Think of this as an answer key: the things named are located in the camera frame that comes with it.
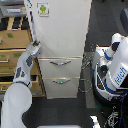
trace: wooden cabinet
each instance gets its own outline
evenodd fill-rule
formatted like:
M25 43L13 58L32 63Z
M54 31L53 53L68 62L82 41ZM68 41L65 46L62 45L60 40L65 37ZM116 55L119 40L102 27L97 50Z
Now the wooden cabinet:
M9 18L7 30L0 31L0 100L13 81L19 57L26 51L26 47L32 41L30 30L11 30L13 20L14 18ZM45 96L37 59L33 60L30 74L32 95L36 97Z

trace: white panel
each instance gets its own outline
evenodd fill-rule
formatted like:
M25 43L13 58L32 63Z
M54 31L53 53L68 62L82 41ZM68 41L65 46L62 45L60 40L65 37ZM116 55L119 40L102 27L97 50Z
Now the white panel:
M65 65L55 65L58 63L69 61ZM39 59L39 66L41 69L42 78L59 78L59 77L79 77L82 65L82 59L52 59L43 60Z
M53 79L44 79L43 82L48 99L77 97L79 79L71 79L64 84L55 83Z
M42 44L39 57L82 56L88 32L88 21L92 0L30 0L36 35ZM40 17L37 3L49 5L49 16Z

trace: dark floor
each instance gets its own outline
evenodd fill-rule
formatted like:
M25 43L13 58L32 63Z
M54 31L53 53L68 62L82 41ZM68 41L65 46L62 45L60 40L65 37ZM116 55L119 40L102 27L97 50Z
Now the dark floor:
M120 12L127 7L128 0L125 2L106 0L104 3L93 0L85 52L94 50L94 47L91 47L92 44L109 46L114 33L127 35L120 22ZM81 78L86 74L88 71L82 70ZM79 91L77 99L33 98L30 110L23 116L23 122L28 128L36 128L40 125L80 125L83 128L92 128L93 122L90 116L95 115L103 128L106 119L102 116L100 109L88 105L86 96Z

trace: label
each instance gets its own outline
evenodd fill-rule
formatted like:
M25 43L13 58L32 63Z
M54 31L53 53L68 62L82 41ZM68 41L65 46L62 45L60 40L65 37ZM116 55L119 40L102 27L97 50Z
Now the label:
M0 55L1 57L6 57L6 55Z
M21 56L22 53L13 53L15 58L19 58Z
M12 67L9 67L9 69L13 69Z
M37 9L39 16L49 16L49 4L48 3L37 3Z
M7 33L8 38L14 38L12 33Z
M8 13L20 13L20 9L7 9Z
M114 74L113 80L117 86L120 86L127 75L127 70L123 66L119 66L117 72Z

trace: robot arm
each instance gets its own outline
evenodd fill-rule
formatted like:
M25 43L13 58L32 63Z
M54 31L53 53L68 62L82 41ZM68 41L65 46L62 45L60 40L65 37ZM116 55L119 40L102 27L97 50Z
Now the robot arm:
M118 103L128 89L128 37L112 36L110 47L96 48L92 69L94 92L106 103Z
M40 43L31 43L20 56L13 83L5 93L1 110L1 128L26 128L22 122L22 114L32 104L32 86L30 71L32 59L38 55Z

